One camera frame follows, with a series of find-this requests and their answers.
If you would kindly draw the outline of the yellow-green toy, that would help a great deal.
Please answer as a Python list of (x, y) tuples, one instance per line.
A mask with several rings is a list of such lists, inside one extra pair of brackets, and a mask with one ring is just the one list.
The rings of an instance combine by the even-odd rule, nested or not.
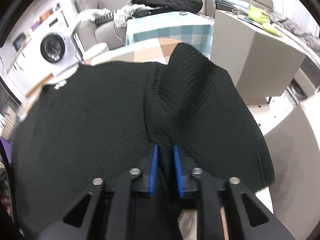
[(268, 33), (276, 36), (279, 35), (277, 29), (270, 22), (269, 14), (263, 9), (257, 8), (250, 4), (248, 6), (248, 17), (250, 20), (261, 25), (261, 27)]

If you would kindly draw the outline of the white round stool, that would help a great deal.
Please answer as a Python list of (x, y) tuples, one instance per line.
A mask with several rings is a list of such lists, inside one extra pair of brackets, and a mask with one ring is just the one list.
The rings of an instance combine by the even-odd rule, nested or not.
[(98, 43), (95, 44), (93, 46), (91, 46), (91, 48), (89, 48), (87, 51), (85, 51), (85, 53), (83, 54), (83, 60), (87, 63), (90, 64), (90, 62), (92, 61), (92, 59), (102, 53), (105, 53), (109, 51), (109, 47), (107, 45), (107, 43), (102, 42), (102, 43)]

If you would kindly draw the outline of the grey sofa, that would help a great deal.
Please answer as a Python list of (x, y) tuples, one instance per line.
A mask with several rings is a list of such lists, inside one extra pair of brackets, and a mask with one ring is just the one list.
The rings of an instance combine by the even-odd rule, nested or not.
[(107, 9), (108, 12), (95, 14), (94, 21), (86, 20), (78, 25), (76, 33), (85, 50), (105, 42), (110, 50), (125, 45), (126, 27), (117, 27), (113, 22), (114, 13), (129, 4), (131, 0), (75, 0), (79, 12), (89, 9)]

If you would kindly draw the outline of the light blue blanket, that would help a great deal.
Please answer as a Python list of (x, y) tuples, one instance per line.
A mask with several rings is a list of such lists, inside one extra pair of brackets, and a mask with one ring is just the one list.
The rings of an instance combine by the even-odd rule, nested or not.
[(68, 27), (69, 36), (72, 36), (75, 32), (78, 25), (85, 21), (99, 21), (105, 18), (108, 13), (111, 12), (110, 10), (104, 9), (86, 9), (78, 13), (75, 18), (73, 18), (71, 24)]

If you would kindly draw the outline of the grey crumpled cloth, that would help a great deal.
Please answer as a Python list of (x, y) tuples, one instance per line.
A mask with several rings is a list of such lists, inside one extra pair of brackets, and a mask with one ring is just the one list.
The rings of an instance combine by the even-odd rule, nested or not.
[(302, 29), (298, 24), (293, 20), (287, 18), (286, 16), (281, 15), (278, 12), (270, 11), (269, 12), (270, 20), (275, 24), (281, 26), (283, 29), (289, 31), (301, 41), (303, 41), (309, 48), (311, 48), (317, 55), (319, 55), (319, 38)]

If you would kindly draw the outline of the light grey garment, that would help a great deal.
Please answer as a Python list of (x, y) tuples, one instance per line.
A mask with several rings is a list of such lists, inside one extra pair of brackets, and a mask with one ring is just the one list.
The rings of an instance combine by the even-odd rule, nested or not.
[(144, 10), (145, 8), (146, 6), (142, 4), (125, 5), (116, 10), (113, 16), (113, 21), (118, 28), (125, 27), (127, 20), (131, 18), (134, 12)]

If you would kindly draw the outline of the black knit sweater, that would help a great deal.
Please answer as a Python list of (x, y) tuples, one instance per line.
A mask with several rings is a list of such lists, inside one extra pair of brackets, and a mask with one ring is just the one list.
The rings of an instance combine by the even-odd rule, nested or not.
[(81, 65), (45, 86), (16, 130), (12, 169), (19, 225), (36, 239), (97, 177), (107, 185), (158, 145), (157, 192), (137, 203), (138, 239), (181, 239), (173, 147), (212, 176), (257, 192), (274, 182), (258, 124), (230, 75), (179, 43), (168, 64)]

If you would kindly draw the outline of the white washing machine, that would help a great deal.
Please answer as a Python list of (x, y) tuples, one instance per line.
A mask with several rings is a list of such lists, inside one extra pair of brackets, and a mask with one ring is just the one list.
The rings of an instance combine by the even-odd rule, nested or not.
[(77, 65), (78, 52), (74, 42), (68, 38), (67, 30), (68, 23), (61, 9), (44, 20), (23, 50), (28, 64), (24, 69), (58, 76)]

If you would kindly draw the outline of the grey cardboard box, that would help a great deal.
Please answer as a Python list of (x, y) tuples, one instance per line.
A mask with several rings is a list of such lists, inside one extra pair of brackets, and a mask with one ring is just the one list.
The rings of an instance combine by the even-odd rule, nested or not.
[(305, 59), (296, 42), (276, 37), (229, 12), (215, 12), (211, 61), (227, 70), (248, 106), (281, 96)]

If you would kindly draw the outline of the teal checkered small table cloth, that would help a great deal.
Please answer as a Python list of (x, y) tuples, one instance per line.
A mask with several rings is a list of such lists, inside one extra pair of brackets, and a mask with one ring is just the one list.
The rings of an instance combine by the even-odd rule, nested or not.
[(211, 57), (214, 19), (191, 12), (174, 11), (127, 21), (127, 45), (153, 38), (173, 38), (195, 47), (207, 58)]

